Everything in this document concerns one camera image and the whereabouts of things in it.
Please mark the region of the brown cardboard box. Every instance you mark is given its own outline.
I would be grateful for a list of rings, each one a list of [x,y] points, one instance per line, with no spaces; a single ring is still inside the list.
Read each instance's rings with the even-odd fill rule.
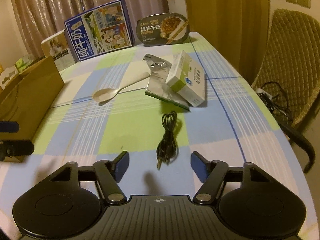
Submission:
[[[16,121],[17,133],[1,133],[1,140],[30,140],[48,108],[64,86],[51,56],[23,71],[1,92],[1,121]]]

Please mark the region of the beige plastic spoon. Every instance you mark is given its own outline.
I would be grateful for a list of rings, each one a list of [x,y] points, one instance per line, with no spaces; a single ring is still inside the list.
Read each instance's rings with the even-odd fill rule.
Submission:
[[[138,83],[139,81],[142,81],[150,76],[150,73],[144,72],[139,75],[136,75],[135,77],[130,78],[129,80],[125,81],[122,86],[119,88],[103,88],[93,93],[92,99],[95,102],[107,102],[112,100],[121,90],[124,88],[127,88],[135,83]]]

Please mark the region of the checked blue green tablecloth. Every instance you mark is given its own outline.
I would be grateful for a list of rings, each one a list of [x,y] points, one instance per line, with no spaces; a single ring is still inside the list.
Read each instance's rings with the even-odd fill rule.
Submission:
[[[152,54],[171,61],[187,52],[206,74],[206,100],[185,111],[145,94],[147,81],[99,105],[92,94],[118,88]],[[303,170],[276,120],[247,81],[200,34],[185,43],[142,45],[79,62],[61,74],[65,87],[42,120],[34,153],[22,163],[1,163],[1,229],[11,239],[20,232],[12,217],[16,199],[66,162],[90,166],[121,151],[130,165],[120,182],[133,194],[193,196],[201,183],[190,166],[196,151],[209,160],[258,165],[304,202],[302,239],[319,239],[318,220]]]

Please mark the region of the small white product box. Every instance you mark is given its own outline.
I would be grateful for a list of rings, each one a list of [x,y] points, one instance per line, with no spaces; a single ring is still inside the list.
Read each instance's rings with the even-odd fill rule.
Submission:
[[[45,56],[51,56],[53,58],[59,72],[75,64],[65,29],[43,40],[41,42],[41,48]]]

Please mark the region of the white green medicine box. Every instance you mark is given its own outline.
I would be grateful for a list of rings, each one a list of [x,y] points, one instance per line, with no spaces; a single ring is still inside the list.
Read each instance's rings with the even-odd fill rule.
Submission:
[[[174,56],[165,83],[193,107],[206,99],[204,69],[183,50]]]

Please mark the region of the silver foil pouch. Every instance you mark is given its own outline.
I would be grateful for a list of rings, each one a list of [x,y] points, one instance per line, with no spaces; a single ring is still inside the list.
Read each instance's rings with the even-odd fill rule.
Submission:
[[[145,94],[164,102],[189,110],[189,104],[179,94],[174,92],[165,82],[171,68],[171,63],[155,55],[146,54],[144,61],[151,70],[149,83]]]

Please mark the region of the pink shiny curtain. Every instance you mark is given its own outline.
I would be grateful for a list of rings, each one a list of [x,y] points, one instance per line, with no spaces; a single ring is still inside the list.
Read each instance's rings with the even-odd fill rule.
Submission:
[[[41,42],[64,29],[65,20],[116,0],[11,0],[22,41],[29,54],[42,56]],[[141,18],[168,12],[167,0],[125,0],[133,27]]]

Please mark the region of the blue milk carton box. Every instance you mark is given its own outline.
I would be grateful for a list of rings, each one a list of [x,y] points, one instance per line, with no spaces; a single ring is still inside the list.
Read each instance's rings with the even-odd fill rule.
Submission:
[[[79,61],[130,48],[135,43],[125,0],[109,2],[69,18],[65,29]]]

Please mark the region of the woven wicker chair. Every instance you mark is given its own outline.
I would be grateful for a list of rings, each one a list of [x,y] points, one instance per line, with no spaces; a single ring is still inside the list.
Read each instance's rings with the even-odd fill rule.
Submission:
[[[252,84],[280,129],[308,156],[315,150],[297,129],[319,96],[319,22],[300,11],[277,9],[262,65]]]

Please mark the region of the black instant rice bowl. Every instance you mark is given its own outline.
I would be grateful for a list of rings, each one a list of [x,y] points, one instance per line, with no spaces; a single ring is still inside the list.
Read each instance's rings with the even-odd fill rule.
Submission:
[[[175,12],[154,14],[137,22],[136,35],[145,46],[184,42],[190,33],[189,21]]]

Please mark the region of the brown door curtain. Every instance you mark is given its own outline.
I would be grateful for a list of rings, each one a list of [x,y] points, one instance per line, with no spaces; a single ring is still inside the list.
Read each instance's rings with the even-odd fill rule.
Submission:
[[[270,0],[185,0],[190,29],[200,33],[253,83],[267,46]]]

